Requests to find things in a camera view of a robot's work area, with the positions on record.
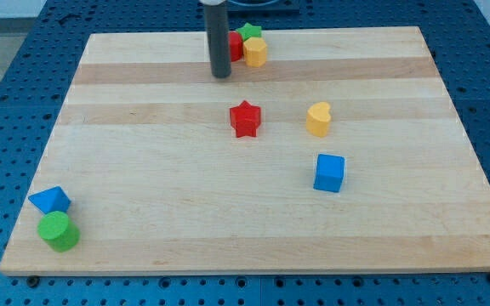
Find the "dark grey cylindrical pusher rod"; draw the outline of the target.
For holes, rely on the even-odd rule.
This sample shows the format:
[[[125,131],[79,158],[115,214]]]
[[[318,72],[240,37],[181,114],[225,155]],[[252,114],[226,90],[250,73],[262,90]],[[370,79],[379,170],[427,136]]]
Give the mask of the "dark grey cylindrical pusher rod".
[[[203,13],[212,75],[227,78],[231,74],[227,4],[203,5]]]

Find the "white rod holder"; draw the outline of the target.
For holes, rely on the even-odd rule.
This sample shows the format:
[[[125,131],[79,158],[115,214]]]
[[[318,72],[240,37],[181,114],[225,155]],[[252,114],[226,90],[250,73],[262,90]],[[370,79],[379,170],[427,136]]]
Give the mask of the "white rod holder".
[[[203,5],[221,5],[225,4],[226,0],[199,0]]]

